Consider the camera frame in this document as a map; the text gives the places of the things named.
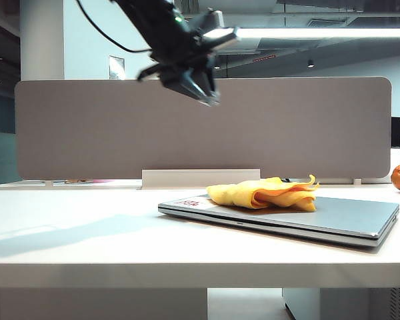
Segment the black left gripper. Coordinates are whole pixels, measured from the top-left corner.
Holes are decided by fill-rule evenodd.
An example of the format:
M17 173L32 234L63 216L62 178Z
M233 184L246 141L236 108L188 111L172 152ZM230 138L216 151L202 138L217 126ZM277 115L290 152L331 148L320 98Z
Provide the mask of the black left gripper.
M217 40L180 28L140 28L156 64L140 71L138 81L157 75L164 87L209 107L220 104L213 78Z

